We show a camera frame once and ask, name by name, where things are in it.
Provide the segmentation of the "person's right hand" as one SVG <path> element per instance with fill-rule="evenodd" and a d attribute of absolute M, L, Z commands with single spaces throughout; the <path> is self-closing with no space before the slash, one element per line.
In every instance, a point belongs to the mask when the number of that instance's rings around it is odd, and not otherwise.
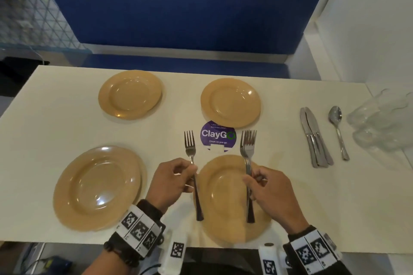
<path fill-rule="evenodd" d="M 252 177 L 258 182 L 255 201 L 288 235 L 310 226 L 299 206 L 291 181 L 283 172 L 260 166 L 252 170 Z"/>

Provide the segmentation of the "person's left hand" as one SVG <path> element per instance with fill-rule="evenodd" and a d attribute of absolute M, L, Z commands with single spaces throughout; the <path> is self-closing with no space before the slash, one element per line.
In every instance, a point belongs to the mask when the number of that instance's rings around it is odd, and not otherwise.
<path fill-rule="evenodd" d="M 165 214 L 183 193 L 193 193 L 192 178 L 182 178 L 174 174 L 174 170 L 186 167 L 197 167 L 183 158 L 160 163 L 156 169 L 145 199 Z"/>

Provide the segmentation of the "silver fork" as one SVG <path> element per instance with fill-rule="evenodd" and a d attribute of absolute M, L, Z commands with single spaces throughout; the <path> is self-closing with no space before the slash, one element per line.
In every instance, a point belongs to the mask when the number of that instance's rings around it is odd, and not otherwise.
<path fill-rule="evenodd" d="M 254 155 L 255 142 L 256 142 L 256 130 L 245 130 L 242 131 L 240 140 L 240 153 L 245 160 L 246 174 L 252 176 L 252 157 Z M 247 188 L 247 218 L 246 222 L 248 224 L 255 223 L 255 216 L 253 210 L 253 204 L 251 200 L 251 190 Z"/>
<path fill-rule="evenodd" d="M 193 131 L 184 132 L 184 142 L 185 142 L 185 152 L 190 159 L 191 164 L 194 164 L 194 157 L 196 155 L 196 146 Z M 201 222 L 204 220 L 204 215 L 202 207 L 199 200 L 199 194 L 197 190 L 197 179 L 196 174 L 192 177 L 194 184 L 194 201 L 195 201 L 195 210 L 196 210 L 196 220 Z"/>
<path fill-rule="evenodd" d="M 256 136 L 257 136 L 256 130 L 248 131 L 248 137 L 246 137 L 247 140 L 245 144 L 245 150 L 249 158 L 251 158 L 255 153 Z"/>

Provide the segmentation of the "person's left forearm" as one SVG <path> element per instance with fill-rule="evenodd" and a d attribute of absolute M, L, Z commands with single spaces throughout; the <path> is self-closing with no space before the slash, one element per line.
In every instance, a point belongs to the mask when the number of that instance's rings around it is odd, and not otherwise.
<path fill-rule="evenodd" d="M 103 249 L 81 275 L 131 275 L 141 261 L 136 252 L 132 255 L 132 261 L 134 267 L 125 263 L 116 252 Z"/>

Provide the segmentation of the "tan plate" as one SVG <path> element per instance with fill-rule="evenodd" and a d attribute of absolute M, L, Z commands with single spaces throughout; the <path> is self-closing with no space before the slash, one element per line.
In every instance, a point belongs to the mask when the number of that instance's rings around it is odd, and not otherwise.
<path fill-rule="evenodd" d="M 145 192 L 147 188 L 147 167 L 143 160 L 138 156 L 138 163 L 139 163 L 139 171 L 141 176 L 141 184 L 140 189 L 137 193 L 135 204 L 137 204 L 142 198 L 145 197 Z"/>
<path fill-rule="evenodd" d="M 271 226 L 271 218 L 252 202 L 254 223 L 247 223 L 246 173 L 241 156 L 225 154 L 205 164 L 197 175 L 197 188 L 206 235 L 220 246 L 253 241 Z"/>
<path fill-rule="evenodd" d="M 128 70 L 107 79 L 98 93 L 98 102 L 106 114 L 135 120 L 145 116 L 161 100 L 162 81 L 143 70 Z"/>
<path fill-rule="evenodd" d="M 204 114 L 224 127 L 243 128 L 261 114 L 261 98 L 248 83 L 234 78 L 221 78 L 205 86 L 200 97 Z"/>
<path fill-rule="evenodd" d="M 119 146 L 90 149 L 60 175 L 53 194 L 55 215 L 74 231 L 107 229 L 135 204 L 140 184 L 137 153 Z"/>

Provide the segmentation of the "purple round sticker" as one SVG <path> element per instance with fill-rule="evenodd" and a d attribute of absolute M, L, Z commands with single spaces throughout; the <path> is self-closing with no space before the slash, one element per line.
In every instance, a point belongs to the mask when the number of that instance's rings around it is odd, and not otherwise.
<path fill-rule="evenodd" d="M 209 151 L 225 153 L 235 146 L 237 133 L 232 127 L 224 127 L 214 121 L 208 121 L 201 128 L 200 140 Z"/>

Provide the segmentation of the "marker-printed left wrist band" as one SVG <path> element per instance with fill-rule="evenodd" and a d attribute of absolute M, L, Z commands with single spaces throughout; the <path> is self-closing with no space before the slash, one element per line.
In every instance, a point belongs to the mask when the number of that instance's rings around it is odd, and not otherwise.
<path fill-rule="evenodd" d="M 151 255 L 158 246 L 166 226 L 161 222 L 163 213 L 146 199 L 131 205 L 116 226 L 114 236 L 141 259 Z"/>

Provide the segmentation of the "marker-printed wrist band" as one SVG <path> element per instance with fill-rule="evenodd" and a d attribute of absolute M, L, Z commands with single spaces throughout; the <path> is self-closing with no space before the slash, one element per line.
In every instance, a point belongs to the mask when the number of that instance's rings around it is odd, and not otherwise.
<path fill-rule="evenodd" d="M 146 199 L 131 205 L 116 226 L 114 236 L 141 259 L 151 255 L 158 246 L 166 226 L 161 222 L 163 213 Z"/>
<path fill-rule="evenodd" d="M 328 234 L 312 225 L 283 245 L 294 275 L 351 275 Z"/>

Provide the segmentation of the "silver table knife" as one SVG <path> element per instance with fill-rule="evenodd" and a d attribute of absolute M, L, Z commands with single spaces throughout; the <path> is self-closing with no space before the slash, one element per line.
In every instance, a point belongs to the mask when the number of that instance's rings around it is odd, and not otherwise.
<path fill-rule="evenodd" d="M 309 125 L 310 130 L 311 130 L 311 135 L 312 135 L 312 140 L 313 140 L 313 143 L 314 143 L 314 150 L 315 150 L 315 154 L 316 154 L 317 164 L 318 164 L 319 167 L 328 168 L 329 164 L 328 164 L 328 161 L 327 161 L 325 153 L 324 153 L 324 149 L 323 149 L 321 139 L 318 135 L 320 129 L 319 129 L 316 117 L 308 107 L 305 107 L 304 111 L 305 111 L 306 116 L 307 116 L 307 123 Z"/>
<path fill-rule="evenodd" d="M 329 153 L 329 151 L 328 151 L 328 149 L 325 145 L 325 142 L 322 138 L 322 135 L 318 131 L 316 131 L 316 137 L 317 137 L 317 140 L 318 140 L 318 143 L 319 143 L 320 151 L 323 154 L 323 156 L 324 156 L 325 160 L 327 161 L 328 165 L 331 165 L 331 166 L 334 165 L 333 158 L 330 155 L 330 153 Z"/>
<path fill-rule="evenodd" d="M 313 135 L 312 135 L 312 132 L 310 130 L 310 127 L 309 127 L 309 124 L 308 124 L 308 121 L 307 121 L 307 115 L 306 115 L 304 107 L 302 107 L 300 109 L 300 121 L 301 121 L 301 124 L 302 124 L 302 128 L 305 132 L 305 135 L 307 137 L 307 142 L 308 142 L 308 145 L 309 145 L 309 151 L 310 151 L 312 166 L 313 166 L 313 168 L 318 168 L 315 143 L 314 143 Z"/>

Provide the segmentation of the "marker-printed right wrist band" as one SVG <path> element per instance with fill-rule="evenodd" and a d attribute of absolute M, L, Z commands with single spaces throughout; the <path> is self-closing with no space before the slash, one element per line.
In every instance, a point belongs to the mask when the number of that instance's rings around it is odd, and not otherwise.
<path fill-rule="evenodd" d="M 312 225 L 283 245 L 294 275 L 351 275 L 328 234 Z"/>

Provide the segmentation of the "blue bench seat cushion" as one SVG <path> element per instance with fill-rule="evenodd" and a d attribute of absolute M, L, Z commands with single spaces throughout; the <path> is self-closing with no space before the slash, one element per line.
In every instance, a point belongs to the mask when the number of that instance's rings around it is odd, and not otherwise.
<path fill-rule="evenodd" d="M 92 54 L 85 59 L 82 67 L 261 78 L 290 78 L 290 72 L 285 64 L 138 55 Z"/>

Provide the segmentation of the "silver spoon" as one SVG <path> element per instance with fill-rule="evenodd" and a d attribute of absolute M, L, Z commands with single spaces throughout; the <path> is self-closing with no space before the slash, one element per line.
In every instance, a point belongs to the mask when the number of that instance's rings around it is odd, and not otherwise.
<path fill-rule="evenodd" d="M 338 137 L 338 142 L 339 142 L 339 147 L 340 147 L 340 152 L 341 152 L 341 156 L 342 159 L 344 161 L 349 161 L 350 157 L 349 154 L 346 150 L 344 141 L 343 141 L 343 137 L 341 134 L 341 131 L 339 129 L 339 123 L 342 121 L 342 111 L 339 108 L 339 106 L 333 106 L 329 113 L 328 113 L 328 120 L 329 122 L 335 127 L 335 130 L 337 132 L 337 137 Z"/>

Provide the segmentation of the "clear drinking glass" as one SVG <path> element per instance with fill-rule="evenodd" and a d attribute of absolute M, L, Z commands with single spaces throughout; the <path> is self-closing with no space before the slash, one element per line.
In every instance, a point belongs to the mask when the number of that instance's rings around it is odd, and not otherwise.
<path fill-rule="evenodd" d="M 396 152 L 413 147 L 413 126 L 365 126 L 354 131 L 352 137 L 356 144 L 364 149 L 376 147 L 384 152 Z"/>
<path fill-rule="evenodd" d="M 347 115 L 353 128 L 384 128 L 413 111 L 413 89 L 386 88 Z"/>

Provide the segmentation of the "blue device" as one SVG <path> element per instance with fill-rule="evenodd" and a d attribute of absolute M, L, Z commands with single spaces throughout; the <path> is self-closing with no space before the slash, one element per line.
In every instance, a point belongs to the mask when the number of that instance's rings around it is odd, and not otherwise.
<path fill-rule="evenodd" d="M 39 275 L 69 275 L 73 262 L 60 256 L 42 259 L 43 269 Z"/>

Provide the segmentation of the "blue bench backrest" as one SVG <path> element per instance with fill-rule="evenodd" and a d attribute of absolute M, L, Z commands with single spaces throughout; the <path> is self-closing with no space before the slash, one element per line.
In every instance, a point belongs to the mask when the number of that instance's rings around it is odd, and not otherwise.
<path fill-rule="evenodd" d="M 319 0 L 54 0 L 80 43 L 293 54 Z"/>

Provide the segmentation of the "blue lattice partition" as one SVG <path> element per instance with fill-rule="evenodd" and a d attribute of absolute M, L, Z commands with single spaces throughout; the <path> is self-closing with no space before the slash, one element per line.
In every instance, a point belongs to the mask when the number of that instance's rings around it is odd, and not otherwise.
<path fill-rule="evenodd" d="M 0 47 L 90 53 L 54 0 L 0 0 Z"/>

